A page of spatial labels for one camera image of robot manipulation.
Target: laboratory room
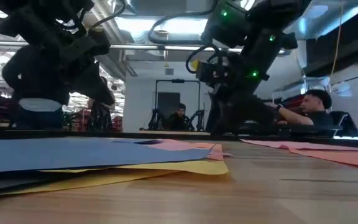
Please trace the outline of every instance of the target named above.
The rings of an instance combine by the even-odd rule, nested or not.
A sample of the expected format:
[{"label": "laboratory room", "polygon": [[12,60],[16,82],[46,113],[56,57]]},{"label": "laboratory room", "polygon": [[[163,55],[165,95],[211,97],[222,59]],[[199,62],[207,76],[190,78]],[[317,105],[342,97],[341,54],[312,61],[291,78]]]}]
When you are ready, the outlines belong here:
[{"label": "laboratory room", "polygon": [[358,0],[0,0],[0,223],[358,223]]}]

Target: chair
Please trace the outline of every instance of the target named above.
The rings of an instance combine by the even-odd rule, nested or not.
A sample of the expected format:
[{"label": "chair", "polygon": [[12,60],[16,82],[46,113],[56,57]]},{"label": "chair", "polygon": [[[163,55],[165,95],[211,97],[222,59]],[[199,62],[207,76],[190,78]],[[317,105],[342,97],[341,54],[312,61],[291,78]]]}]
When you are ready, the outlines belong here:
[{"label": "chair", "polygon": [[357,135],[357,127],[354,124],[352,116],[348,112],[344,111],[332,111],[330,113],[334,120],[334,125],[343,127],[342,131],[334,131],[334,136],[350,136],[354,137]]}]

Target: yellow paper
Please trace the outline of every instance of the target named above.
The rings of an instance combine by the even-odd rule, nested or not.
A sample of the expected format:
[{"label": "yellow paper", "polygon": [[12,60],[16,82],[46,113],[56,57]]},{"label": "yellow paper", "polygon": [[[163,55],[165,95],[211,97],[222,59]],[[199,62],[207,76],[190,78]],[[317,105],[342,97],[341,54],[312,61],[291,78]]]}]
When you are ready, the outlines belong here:
[{"label": "yellow paper", "polygon": [[106,169],[96,172],[89,172],[81,177],[68,180],[62,180],[51,184],[45,184],[38,187],[32,187],[25,190],[6,192],[0,195],[27,194],[35,192],[49,192],[56,190],[77,189],[82,187],[94,187],[105,184],[115,184],[131,180],[167,175],[177,172],[175,170],[139,170],[139,169]]},{"label": "yellow paper", "polygon": [[[154,164],[139,164],[130,166],[117,166],[114,168],[122,169],[155,169],[155,170],[179,170],[193,172],[196,174],[205,175],[222,175],[229,172],[226,164],[223,161],[186,161],[186,162],[166,162],[166,163],[154,163]],[[82,170],[43,170],[43,172],[68,172],[79,173],[90,170],[100,169],[82,169]]]}]

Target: person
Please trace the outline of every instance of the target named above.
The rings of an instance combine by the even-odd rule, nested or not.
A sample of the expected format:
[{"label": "person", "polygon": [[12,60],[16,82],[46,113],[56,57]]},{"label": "person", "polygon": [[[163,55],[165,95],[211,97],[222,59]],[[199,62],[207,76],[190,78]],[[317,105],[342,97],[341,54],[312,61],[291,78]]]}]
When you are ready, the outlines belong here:
[{"label": "person", "polygon": [[[101,77],[103,83],[107,86],[107,79]],[[86,130],[87,131],[113,131],[112,119],[111,119],[111,110],[115,109],[115,104],[109,106],[104,103],[94,101],[94,99],[89,99],[88,107],[91,108],[91,115],[89,116]]]},{"label": "person", "polygon": [[18,101],[16,128],[62,129],[62,106],[70,99],[60,71],[42,51],[27,45],[19,49],[2,69],[2,77],[14,89]]},{"label": "person", "polygon": [[283,117],[283,121],[278,124],[304,124],[329,126],[333,125],[334,121],[331,115],[327,114],[326,110],[332,105],[332,99],[324,90],[309,90],[306,92],[300,109],[303,114],[292,112],[281,105],[274,103],[265,103],[270,106]]},{"label": "person", "polygon": [[186,116],[186,105],[179,104],[177,111],[167,119],[165,128],[171,131],[189,131],[194,129],[190,123],[189,117]]}]

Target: blue paper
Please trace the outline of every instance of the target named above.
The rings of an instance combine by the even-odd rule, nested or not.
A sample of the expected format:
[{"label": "blue paper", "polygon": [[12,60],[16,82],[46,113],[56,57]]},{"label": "blue paper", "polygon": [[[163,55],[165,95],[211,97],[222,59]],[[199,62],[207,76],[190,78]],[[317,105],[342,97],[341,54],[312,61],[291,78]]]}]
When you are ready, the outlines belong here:
[{"label": "blue paper", "polygon": [[209,152],[166,151],[102,138],[0,140],[0,172],[192,161]]}]

